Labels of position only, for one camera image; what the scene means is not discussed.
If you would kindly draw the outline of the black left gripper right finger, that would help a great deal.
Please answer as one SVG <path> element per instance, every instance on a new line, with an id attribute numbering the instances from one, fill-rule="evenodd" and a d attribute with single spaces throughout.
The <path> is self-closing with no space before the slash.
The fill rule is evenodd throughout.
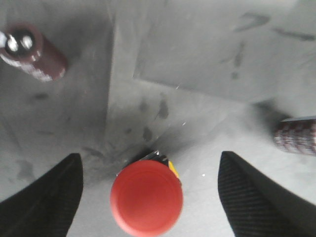
<path id="1" fill-rule="evenodd" d="M 316 206 L 232 151 L 221 153 L 218 194 L 236 237 L 316 235 Z"/>

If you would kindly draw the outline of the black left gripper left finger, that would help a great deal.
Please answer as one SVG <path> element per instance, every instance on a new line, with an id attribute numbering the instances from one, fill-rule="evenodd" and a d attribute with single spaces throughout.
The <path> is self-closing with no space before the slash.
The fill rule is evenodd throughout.
<path id="1" fill-rule="evenodd" d="M 2 237 L 65 237 L 83 191 L 83 165 L 69 154 L 29 186 L 0 203 Z"/>

